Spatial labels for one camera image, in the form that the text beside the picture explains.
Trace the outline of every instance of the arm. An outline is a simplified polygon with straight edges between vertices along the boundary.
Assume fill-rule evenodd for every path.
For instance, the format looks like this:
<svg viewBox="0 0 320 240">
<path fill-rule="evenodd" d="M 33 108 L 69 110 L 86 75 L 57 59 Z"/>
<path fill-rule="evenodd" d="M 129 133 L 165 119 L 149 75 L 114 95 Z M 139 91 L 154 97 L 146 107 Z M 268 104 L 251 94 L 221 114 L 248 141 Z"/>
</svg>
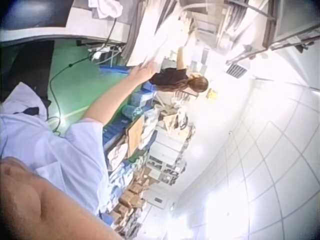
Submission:
<svg viewBox="0 0 320 240">
<path fill-rule="evenodd" d="M 149 80 L 154 74 L 155 65 L 153 62 L 150 62 L 145 67 L 135 67 L 124 80 L 96 99 L 81 119 L 89 118 L 106 125 L 126 97 L 138 85 Z"/>
<path fill-rule="evenodd" d="M 196 34 L 195 31 L 191 32 L 188 36 L 188 40 L 185 44 L 185 46 L 181 46 L 178 49 L 177 55 L 176 55 L 176 69 L 182 70 L 186 69 L 187 66 L 191 62 L 191 56 L 193 49 L 196 45 Z"/>
<path fill-rule="evenodd" d="M 184 47 L 181 46 L 179 47 L 178 53 L 176 55 L 176 69 L 182 70 L 186 68 L 187 68 L 187 65 L 185 64 L 185 59 L 184 59 Z"/>
</svg>

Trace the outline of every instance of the person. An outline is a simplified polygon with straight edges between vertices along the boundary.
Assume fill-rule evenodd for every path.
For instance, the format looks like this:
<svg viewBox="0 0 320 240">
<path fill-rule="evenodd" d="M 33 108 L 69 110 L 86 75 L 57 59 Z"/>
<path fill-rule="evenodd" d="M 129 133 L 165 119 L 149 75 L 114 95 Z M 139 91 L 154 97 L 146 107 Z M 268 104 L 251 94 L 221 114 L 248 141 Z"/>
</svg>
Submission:
<svg viewBox="0 0 320 240">
<path fill-rule="evenodd" d="M 155 66 L 135 67 L 59 137 L 46 123 L 49 74 L 41 56 L 51 44 L 26 44 L 8 78 L 14 88 L 0 111 L 1 218 L 18 239 L 118 239 L 94 220 L 108 200 L 103 126 Z"/>
<path fill-rule="evenodd" d="M 162 92 L 183 91 L 191 88 L 196 93 L 203 93 L 208 89 L 209 82 L 199 73 L 191 73 L 187 76 L 187 65 L 184 56 L 185 48 L 179 47 L 176 58 L 176 68 L 161 69 L 149 80 L 156 89 Z"/>
<path fill-rule="evenodd" d="M 5 157 L 0 170 L 1 239 L 122 239 L 98 217 L 18 159 Z"/>
</svg>

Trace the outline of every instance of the vent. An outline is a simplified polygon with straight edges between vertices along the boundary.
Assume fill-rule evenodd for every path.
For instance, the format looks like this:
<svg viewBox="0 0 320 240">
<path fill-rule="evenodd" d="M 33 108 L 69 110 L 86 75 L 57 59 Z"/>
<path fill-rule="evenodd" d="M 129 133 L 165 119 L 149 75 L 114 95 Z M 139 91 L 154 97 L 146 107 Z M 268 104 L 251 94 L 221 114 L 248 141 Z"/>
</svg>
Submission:
<svg viewBox="0 0 320 240">
<path fill-rule="evenodd" d="M 229 67 L 229 69 L 226 71 L 227 74 L 235 77 L 236 79 L 241 78 L 246 72 L 247 72 L 247 69 L 237 64 L 232 64 Z"/>
<path fill-rule="evenodd" d="M 156 198 L 154 198 L 154 200 L 155 200 L 157 203 L 162 204 L 162 199 L 156 197 Z"/>
</svg>

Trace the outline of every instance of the paper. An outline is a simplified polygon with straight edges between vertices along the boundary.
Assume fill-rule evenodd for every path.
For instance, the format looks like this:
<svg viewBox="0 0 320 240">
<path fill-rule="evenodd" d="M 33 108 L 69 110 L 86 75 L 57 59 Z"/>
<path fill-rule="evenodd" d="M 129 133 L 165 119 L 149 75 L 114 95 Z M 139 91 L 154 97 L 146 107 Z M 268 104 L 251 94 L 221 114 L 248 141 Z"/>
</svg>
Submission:
<svg viewBox="0 0 320 240">
<path fill-rule="evenodd" d="M 128 144 L 124 143 L 122 145 L 114 147 L 108 154 L 108 170 L 114 171 L 121 161 L 125 158 L 128 151 Z"/>
</svg>

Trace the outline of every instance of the white sleeve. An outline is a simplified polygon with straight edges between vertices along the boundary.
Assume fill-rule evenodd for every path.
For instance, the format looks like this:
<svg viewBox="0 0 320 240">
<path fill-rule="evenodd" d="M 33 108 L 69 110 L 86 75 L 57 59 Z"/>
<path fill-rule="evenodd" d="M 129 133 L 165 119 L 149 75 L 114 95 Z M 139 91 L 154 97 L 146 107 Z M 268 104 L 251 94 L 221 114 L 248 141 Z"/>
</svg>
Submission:
<svg viewBox="0 0 320 240">
<path fill-rule="evenodd" d="M 96 214 L 104 204 L 108 170 L 102 143 L 103 125 L 82 121 L 65 132 L 59 158 L 67 194 Z"/>
</svg>

